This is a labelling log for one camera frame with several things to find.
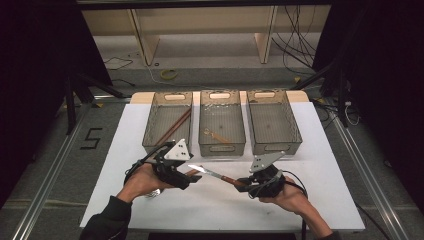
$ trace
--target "black fabric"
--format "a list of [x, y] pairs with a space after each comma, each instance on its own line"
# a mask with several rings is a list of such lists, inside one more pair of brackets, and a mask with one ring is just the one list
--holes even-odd
[[341, 240], [342, 237], [340, 236], [339, 232], [333, 232], [333, 234], [325, 237], [325, 238], [318, 238], [318, 240]]
[[150, 233], [149, 240], [296, 240], [293, 233]]
[[424, 214], [424, 15], [417, 4], [383, 4], [350, 81], [363, 122]]
[[331, 5], [312, 65], [315, 71], [318, 72], [334, 60], [363, 5], [362, 0]]
[[63, 102], [63, 68], [49, 54], [30, 1], [0, 2], [0, 207], [36, 159]]
[[90, 218], [80, 239], [125, 239], [131, 219], [131, 206], [132, 204], [111, 196], [103, 212]]

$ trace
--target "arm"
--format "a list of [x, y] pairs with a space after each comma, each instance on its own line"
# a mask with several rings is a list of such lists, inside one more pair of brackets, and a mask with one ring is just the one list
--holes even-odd
[[151, 164], [140, 166], [118, 195], [110, 197], [103, 212], [90, 218], [80, 239], [125, 239], [131, 219], [132, 201], [156, 189], [171, 187], [157, 178]]
[[[289, 177], [286, 177], [286, 181], [294, 182]], [[339, 239], [338, 233], [333, 233], [302, 191], [293, 186], [286, 184], [276, 197], [259, 198], [259, 201], [274, 203], [289, 212], [300, 215], [309, 226], [312, 234], [318, 239]]]

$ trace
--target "wooden stick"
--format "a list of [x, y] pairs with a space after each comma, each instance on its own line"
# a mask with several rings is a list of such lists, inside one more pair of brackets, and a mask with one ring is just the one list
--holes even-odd
[[191, 107], [165, 132], [165, 134], [156, 142], [155, 146], [160, 145], [166, 141], [191, 115]]

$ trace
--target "bin handle cutout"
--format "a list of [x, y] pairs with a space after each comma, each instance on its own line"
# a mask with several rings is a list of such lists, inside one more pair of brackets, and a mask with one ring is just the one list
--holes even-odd
[[265, 151], [288, 151], [290, 150], [291, 145], [288, 145], [287, 147], [283, 147], [283, 148], [278, 148], [278, 146], [273, 146], [273, 145], [266, 145], [265, 146]]
[[231, 94], [229, 93], [211, 93], [209, 94], [209, 98], [211, 99], [224, 99], [224, 98], [230, 98]]
[[185, 100], [185, 95], [184, 94], [168, 94], [165, 95], [165, 100], [168, 101], [177, 101], [177, 100]]
[[275, 92], [258, 92], [255, 93], [255, 98], [273, 98], [275, 97]]
[[236, 148], [234, 146], [222, 145], [209, 147], [211, 152], [234, 152]]

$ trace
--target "metal rod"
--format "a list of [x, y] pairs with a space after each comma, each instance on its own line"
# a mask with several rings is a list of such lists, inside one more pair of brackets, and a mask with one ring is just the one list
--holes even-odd
[[84, 120], [84, 117], [86, 116], [90, 108], [91, 108], [91, 104], [83, 104], [81, 108], [81, 113], [79, 114], [74, 130], [71, 132], [71, 134], [66, 136], [65, 141], [60, 147], [60, 150], [58, 154], [56, 155], [56, 158], [54, 159], [37, 194], [32, 200], [31, 205], [27, 208], [24, 216], [19, 222], [18, 227], [16, 228], [16, 231], [15, 231], [15, 234], [13, 235], [14, 240], [28, 239], [32, 231], [32, 228], [34, 227], [35, 222], [37, 221], [37, 218], [40, 215], [41, 210], [43, 209], [44, 203], [47, 197], [49, 196], [54, 183], [56, 182], [56, 179], [60, 173], [60, 170], [62, 169], [62, 166], [66, 158], [68, 157], [69, 152], [71, 151], [75, 138], [81, 128], [81, 123]]

